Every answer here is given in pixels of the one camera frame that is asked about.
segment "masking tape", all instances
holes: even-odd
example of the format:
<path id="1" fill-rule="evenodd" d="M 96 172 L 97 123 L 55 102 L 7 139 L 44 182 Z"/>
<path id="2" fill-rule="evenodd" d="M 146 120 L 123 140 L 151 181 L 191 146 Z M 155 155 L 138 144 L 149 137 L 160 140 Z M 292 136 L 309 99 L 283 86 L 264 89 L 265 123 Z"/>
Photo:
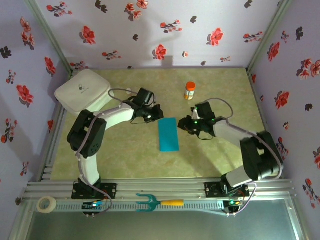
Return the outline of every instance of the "masking tape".
<path id="1" fill-rule="evenodd" d="M 52 213 L 57 206 L 57 200 L 51 196 L 44 196 L 40 198 L 36 205 L 36 209 L 39 213 L 49 214 Z"/>

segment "blue cloth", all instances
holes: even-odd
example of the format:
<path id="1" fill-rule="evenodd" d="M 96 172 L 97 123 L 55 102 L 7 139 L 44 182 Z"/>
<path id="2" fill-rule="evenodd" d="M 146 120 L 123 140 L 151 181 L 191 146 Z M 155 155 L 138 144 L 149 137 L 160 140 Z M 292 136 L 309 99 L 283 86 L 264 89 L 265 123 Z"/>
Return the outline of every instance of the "blue cloth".
<path id="1" fill-rule="evenodd" d="M 179 151 L 178 128 L 175 117 L 158 120 L 159 146 L 161 152 Z"/>

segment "green table surface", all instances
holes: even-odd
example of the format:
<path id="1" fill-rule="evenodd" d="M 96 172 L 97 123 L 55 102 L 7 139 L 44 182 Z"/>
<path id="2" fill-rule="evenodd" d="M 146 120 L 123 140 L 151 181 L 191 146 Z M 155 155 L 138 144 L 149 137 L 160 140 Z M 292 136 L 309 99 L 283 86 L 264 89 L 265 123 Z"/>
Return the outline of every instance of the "green table surface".
<path id="1" fill-rule="evenodd" d="M 209 98 L 222 98 L 234 109 L 231 123 L 251 131 L 262 131 L 263 123 L 244 68 L 181 68 L 95 70 L 112 88 L 146 88 L 156 95 L 165 118 L 177 122 L 191 114 L 190 107 Z M 184 99 L 186 83 L 196 83 L 192 100 Z M 115 96 L 127 99 L 127 92 Z M 215 115 L 228 117 L 227 105 L 211 101 Z M 110 101 L 103 110 L 119 105 Z M 66 114 L 51 180 L 75 180 L 79 176 L 77 159 L 67 142 L 76 117 Z M 199 140 L 178 129 L 180 151 L 160 152 L 158 123 L 132 125 L 122 122 L 104 134 L 97 154 L 102 179 L 220 177 L 242 165 L 241 151 L 222 138 Z"/>

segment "white box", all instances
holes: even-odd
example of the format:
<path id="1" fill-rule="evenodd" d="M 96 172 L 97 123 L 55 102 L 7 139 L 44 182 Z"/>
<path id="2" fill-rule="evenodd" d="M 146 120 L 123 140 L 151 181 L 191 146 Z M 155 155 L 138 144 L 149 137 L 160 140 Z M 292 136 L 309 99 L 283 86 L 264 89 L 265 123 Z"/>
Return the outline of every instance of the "white box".
<path id="1" fill-rule="evenodd" d="M 112 99 L 108 95 L 110 83 L 89 69 L 82 70 L 71 78 L 54 95 L 71 114 L 78 116 L 82 110 L 97 112 Z"/>

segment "pill bottle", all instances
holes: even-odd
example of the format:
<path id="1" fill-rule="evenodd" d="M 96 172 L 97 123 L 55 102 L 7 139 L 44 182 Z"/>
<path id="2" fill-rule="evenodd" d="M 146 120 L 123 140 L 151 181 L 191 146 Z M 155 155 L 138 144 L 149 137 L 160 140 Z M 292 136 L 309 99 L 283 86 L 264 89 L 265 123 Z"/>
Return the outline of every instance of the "pill bottle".
<path id="1" fill-rule="evenodd" d="M 184 98 L 187 100 L 193 99 L 195 94 L 195 89 L 196 89 L 196 84 L 193 81 L 187 82 L 187 84 L 185 85 Z"/>

